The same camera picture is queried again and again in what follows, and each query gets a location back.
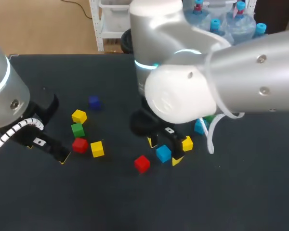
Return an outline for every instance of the white cable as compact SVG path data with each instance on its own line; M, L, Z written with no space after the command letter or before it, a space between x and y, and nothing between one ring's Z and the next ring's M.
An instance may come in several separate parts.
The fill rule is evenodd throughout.
M38 119L29 118L29 119L25 119L23 121L20 121L19 123L15 124L11 129L9 129L3 136L1 136L1 138L0 138L0 148L5 144L5 142L12 135L14 135L16 132L18 132L21 128L23 128L26 125L34 125L40 130L44 129L44 125Z
M203 118L199 118L199 121L201 123L201 126L202 126L202 129L204 131L204 134L206 134L206 137L208 137L208 129L207 129L207 126L206 126L206 123L204 122Z
M211 72L210 72L210 61L212 58L214 52L210 52L205 60L205 75L207 78L207 82L209 85L209 88L211 90L211 93L213 95L213 98L215 99L216 104L218 105L218 107L220 108L220 110L223 112L223 114L217 115L211 122L210 127L209 127L209 132L207 135L207 146L208 146L208 151L210 154L214 153L214 145L213 145L213 133L214 133L214 129L217 125L217 123L224 118L225 116L228 116L229 118L232 119L239 119L242 118L244 116L245 113L239 113L239 115L234 115L228 108L227 106L223 103L215 84L213 83L213 79L211 76Z

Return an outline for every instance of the black bracket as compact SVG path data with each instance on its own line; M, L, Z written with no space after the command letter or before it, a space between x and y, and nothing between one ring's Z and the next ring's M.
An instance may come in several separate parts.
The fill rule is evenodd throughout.
M14 121L12 124L0 128L0 133L4 134L11 129L15 124L27 118L36 118L40 120L44 127L51 120L59 107L57 96L49 92L46 88L35 89L34 95L31 96L31 101L24 114ZM35 126L25 126L11 137L17 143L32 148L33 146L49 153L61 164L65 162L70 150L65 148L61 142L46 135L44 131L39 130Z
M179 159L184 156L182 141L186 139L176 131L174 124L168 123L156 116L150 109L145 98L142 98L142 108L131 115L130 128L137 136L151 138L152 146L158 143L158 134L166 137L172 144L172 157Z

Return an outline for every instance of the red cube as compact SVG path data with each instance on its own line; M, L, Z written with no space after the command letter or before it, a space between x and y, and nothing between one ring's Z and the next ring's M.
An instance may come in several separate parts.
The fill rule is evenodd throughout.
M142 174L147 172L147 170L150 168L150 161L144 155L142 155L134 161L134 165L139 173Z
M73 150L77 153L85 153L88 149L89 145L85 139L76 138L73 143Z

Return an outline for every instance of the blue cube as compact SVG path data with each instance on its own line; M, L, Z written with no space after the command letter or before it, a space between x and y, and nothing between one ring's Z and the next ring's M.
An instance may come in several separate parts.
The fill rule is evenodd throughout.
M102 103L97 96L89 97L89 108L93 110L100 110L102 108Z
M207 122L205 119L204 119L203 121L204 121L204 123L206 124L207 129L209 129L209 124L208 124L208 122ZM197 132L197 133L199 133L199 134L201 134L201 135L204 134L204 130L203 130L202 124L201 124L201 122L200 122L199 119L196 120L195 127L194 127L194 131Z
M171 159L171 150L166 145L163 145L156 149L156 155L164 163Z

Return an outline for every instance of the green cube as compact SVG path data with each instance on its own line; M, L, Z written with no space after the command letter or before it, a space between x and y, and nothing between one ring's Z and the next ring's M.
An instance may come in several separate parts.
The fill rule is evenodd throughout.
M212 123L212 120L216 117L216 115L209 115L209 116L206 116L204 117L204 119L210 124Z
M81 124L73 124L72 125L72 130L73 130L75 138L82 137L82 136L85 135L85 132L84 132L83 127L82 127Z

